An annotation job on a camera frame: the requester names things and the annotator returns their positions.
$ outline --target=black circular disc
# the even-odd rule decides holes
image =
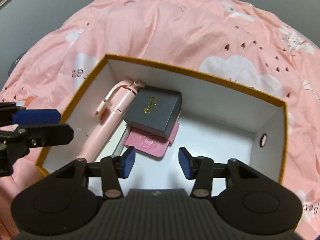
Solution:
[[[302,215],[300,200],[276,183],[244,179],[222,191],[215,208],[228,224],[255,235],[294,229]]]
[[[11,213],[20,230],[37,235],[60,235],[87,224],[98,210],[90,190],[70,183],[50,189],[31,187],[13,200]]]

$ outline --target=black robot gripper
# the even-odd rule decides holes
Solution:
[[[129,176],[135,149],[100,163],[77,159],[21,192],[12,216],[22,239],[298,240],[299,198],[236,159],[227,164],[193,157],[179,149],[179,164],[195,180],[183,189],[131,189],[126,197],[118,178]],[[101,177],[103,197],[88,190],[88,178]],[[226,189],[211,196],[214,178]]]

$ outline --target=screw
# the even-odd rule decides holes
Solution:
[[[108,189],[105,192],[105,195],[109,198],[117,198],[121,196],[121,192],[120,190],[117,190],[117,189]]]
[[[0,151],[6,150],[7,146],[4,143],[0,144]]]
[[[192,193],[196,197],[207,197],[207,196],[209,196],[209,191],[207,191],[204,188],[195,189]]]
[[[27,130],[24,129],[24,128],[18,129],[18,133],[19,133],[19,134],[23,134],[23,133],[25,133],[25,132],[27,132]]]
[[[31,144],[32,144],[32,146],[37,146],[38,142],[35,139],[32,139]]]

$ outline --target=black ribbed surface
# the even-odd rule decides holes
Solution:
[[[302,240],[293,231],[254,236],[224,222],[207,200],[193,199],[183,189],[131,190],[127,197],[106,201],[83,228],[61,236],[22,232],[15,240]]]

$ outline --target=open box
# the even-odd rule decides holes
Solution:
[[[287,145],[284,101],[212,75],[116,55],[106,55],[97,64],[62,114],[61,122],[74,129],[74,139],[69,145],[42,149],[36,162],[42,173],[51,173],[78,157],[98,123],[94,116],[98,105],[115,84],[127,79],[180,91],[183,100],[174,143],[162,158],[137,152],[129,178],[119,180],[124,194],[130,188],[184,188],[189,194],[194,182],[186,180],[180,168],[180,147],[217,163],[237,158],[281,183]],[[126,149],[123,143],[123,139],[118,143],[122,152]],[[105,155],[99,155],[97,161]],[[99,179],[90,179],[89,188],[102,194]],[[212,195],[224,189],[223,179],[214,180]]]

